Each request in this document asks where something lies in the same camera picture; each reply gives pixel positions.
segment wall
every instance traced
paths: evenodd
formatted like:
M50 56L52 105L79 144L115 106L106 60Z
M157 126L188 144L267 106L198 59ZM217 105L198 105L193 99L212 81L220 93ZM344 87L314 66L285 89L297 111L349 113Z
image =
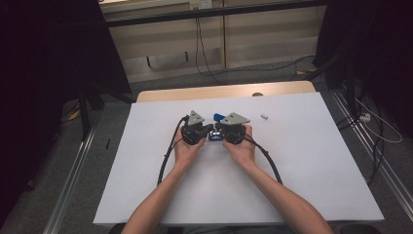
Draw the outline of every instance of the wall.
M188 11L189 2L188 0L106 0L100 6L104 16L110 20ZM212 1L212 5L213 8L217 8L271 2L277 1L215 0ZM216 58L207 59L219 60L218 63L221 65L215 66L214 69L220 69L293 60L313 55L316 52L324 11L325 7L317 7L201 19L205 49L215 50L210 54ZM194 19L110 29L125 67L129 67L131 62L136 63L133 60L136 58L153 59L158 56L195 52L196 30ZM136 74L133 75L128 71L127 74L130 82L140 81L142 77L146 77L143 78L146 80L151 79L150 75L140 75L138 78ZM152 78L162 77L163 75L152 76Z

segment hand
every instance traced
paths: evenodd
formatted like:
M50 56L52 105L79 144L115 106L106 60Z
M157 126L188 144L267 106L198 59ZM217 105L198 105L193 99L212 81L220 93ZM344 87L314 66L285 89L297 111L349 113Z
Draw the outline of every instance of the hand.
M182 167L182 169L187 170L197 159L198 151L204 146L206 138L202 138L200 142L195 145L189 145L182 139L181 128L179 128L174 139L175 166L179 166Z
M252 127L245 126L245 136L252 137ZM255 165L255 145L243 140L239 144L232 144L227 140L223 140L224 147L230 152L234 162L236 162L242 169Z

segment black curtain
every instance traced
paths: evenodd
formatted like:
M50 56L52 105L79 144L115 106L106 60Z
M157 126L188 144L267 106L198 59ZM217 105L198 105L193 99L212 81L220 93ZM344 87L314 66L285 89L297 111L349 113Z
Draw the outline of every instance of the black curtain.
M318 40L315 66L343 55L326 75L329 88L347 79L350 60L355 78L413 135L413 81L409 74L412 15L403 0L329 1Z
M53 144L83 81L131 89L96 0L0 0L0 226Z

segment gray floor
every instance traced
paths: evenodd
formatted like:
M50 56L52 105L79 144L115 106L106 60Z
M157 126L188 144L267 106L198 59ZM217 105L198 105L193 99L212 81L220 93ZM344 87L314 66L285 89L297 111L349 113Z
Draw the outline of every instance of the gray floor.
M298 70L311 68L311 59L306 59L298 63ZM250 67L275 68L289 64L282 62L277 64L261 64ZM215 78L225 84L247 84L286 81L294 74L294 66L276 70L244 70L223 73ZM302 79L303 76L296 76L294 79ZM338 122L345 116L333 98L333 94L328 91L322 79L318 78L314 82L318 91L321 92L333 119ZM169 77L168 79L158 79L131 84L133 96L144 90L172 89L184 87L203 87L222 85L211 77L200 74L182 75L179 77ZM100 200L102 189L110 173L111 164L116 156L123 128L128 119L130 106L111 97L105 97L106 106L101 113L100 121L96 128L93 144L85 160L83 170L79 175L76 189L70 200L66 215L63 218L59 233L107 233L108 228L92 224L94 213ZM46 223L52 213L53 207L58 198L59 192L75 160L77 150L80 146L81 122L75 119L61 126L59 136L45 164L39 171L35 181L33 191L24 192L19 203L9 215L8 220L0 231L5 233L42 233ZM360 143L355 131L347 128L341 131L344 141L350 148L357 165L365 175L371 174L372 161L364 146ZM393 137L391 131L387 131L387 137ZM412 138L406 137L400 144L386 144L385 155L394 170L405 183L406 187L412 191L411 168L413 166ZM370 189L382 210L385 219L381 222L372 223L382 233L413 233L413 223L405 213L403 207L396 199L384 178L377 174ZM335 233L339 233L339 228L347 222L331 223Z

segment white tabletop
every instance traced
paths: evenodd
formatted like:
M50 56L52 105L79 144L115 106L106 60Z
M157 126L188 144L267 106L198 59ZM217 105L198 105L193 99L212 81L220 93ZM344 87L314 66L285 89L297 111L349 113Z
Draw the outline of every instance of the white tabletop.
M251 120L285 186L327 220L379 220L383 216L319 93L229 97L133 104L94 223L126 222L156 187L159 169L179 119L191 110L213 123L214 113ZM265 120L262 113L268 116ZM257 164L274 177L257 150ZM169 158L165 175L173 165ZM210 142L182 179L162 224L268 224L278 212L235 165L222 142Z

